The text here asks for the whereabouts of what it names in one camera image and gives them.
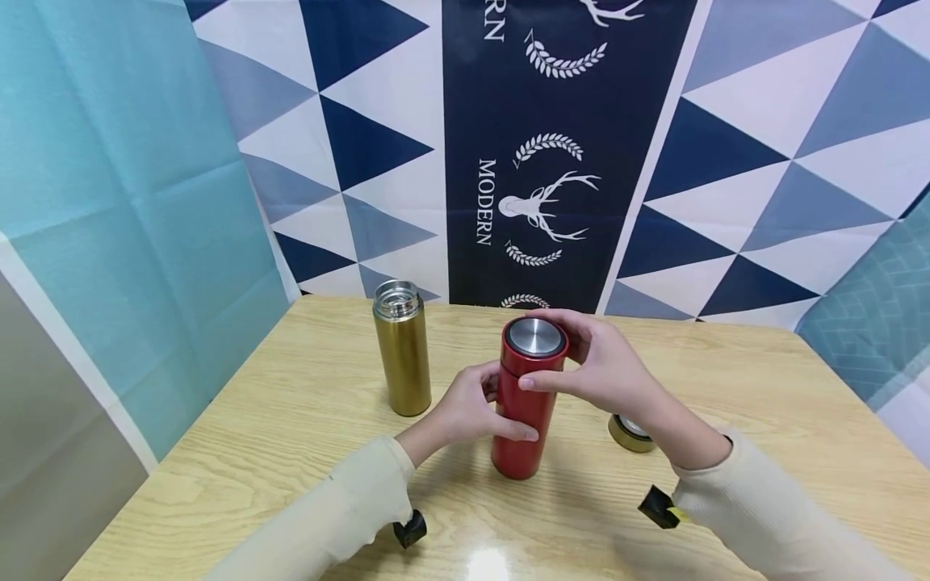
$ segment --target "backdrop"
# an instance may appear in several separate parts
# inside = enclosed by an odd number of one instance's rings
[[[305,292],[793,329],[930,180],[930,0],[188,8]]]

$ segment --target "black object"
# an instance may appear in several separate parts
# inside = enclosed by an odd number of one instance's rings
[[[669,508],[674,506],[675,503],[671,501],[671,496],[666,495],[654,485],[649,489],[649,494],[645,496],[639,510],[659,528],[673,529],[681,523],[678,517],[669,511]]]
[[[410,517],[407,524],[395,522],[394,536],[397,537],[397,541],[404,549],[416,544],[417,541],[426,536],[426,519],[423,518],[423,513],[414,508],[413,516]]]

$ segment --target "laurel wreath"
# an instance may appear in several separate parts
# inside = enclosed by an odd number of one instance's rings
[[[511,244],[511,241],[507,241],[507,256],[513,258],[514,262],[524,266],[546,266],[558,260],[561,255],[562,251],[556,250],[544,257],[533,257]]]
[[[567,135],[562,135],[561,133],[540,133],[520,146],[520,149],[518,149],[515,154],[516,159],[513,160],[513,166],[520,169],[520,162],[528,160],[532,157],[533,153],[548,150],[553,147],[567,151],[569,155],[579,161],[581,161],[581,154],[584,153],[584,150]]]
[[[546,47],[540,41],[533,38],[533,31],[524,39],[528,42],[526,55],[530,63],[539,71],[539,74],[545,74],[547,77],[565,79],[584,73],[592,66],[604,58],[604,52],[607,49],[607,43],[603,43],[584,57],[577,60],[558,59],[549,54]]]
[[[549,308],[549,303],[545,300],[537,297],[536,295],[528,295],[527,293],[519,293],[517,295],[510,295],[509,297],[500,301],[500,306],[504,309],[509,309],[514,305],[519,305],[520,303],[530,303],[541,307],[543,309]]]

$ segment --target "hand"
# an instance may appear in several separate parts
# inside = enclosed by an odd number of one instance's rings
[[[568,334],[575,371],[537,371],[520,378],[521,390],[561,391],[639,423],[667,392],[617,328],[603,319],[562,309],[527,313],[559,324]]]
[[[488,405],[498,398],[500,362],[472,365],[458,372],[443,399],[425,417],[397,436],[414,466],[440,448],[484,436],[535,442],[539,433],[521,422],[499,416]]]

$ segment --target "wooden table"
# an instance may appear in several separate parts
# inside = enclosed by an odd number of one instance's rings
[[[498,357],[500,328],[517,314],[427,306],[435,402],[461,367]],[[800,338],[613,322],[683,401],[741,428],[825,508],[930,579],[930,474]],[[304,297],[67,579],[200,579],[345,455],[412,421],[388,408],[369,302]],[[385,529],[324,579],[759,578],[706,530],[662,531],[636,510],[650,484],[670,493],[675,478],[661,453],[620,448],[606,422],[560,397],[527,482],[495,472],[490,441],[440,452],[409,489],[429,534],[404,552]]]

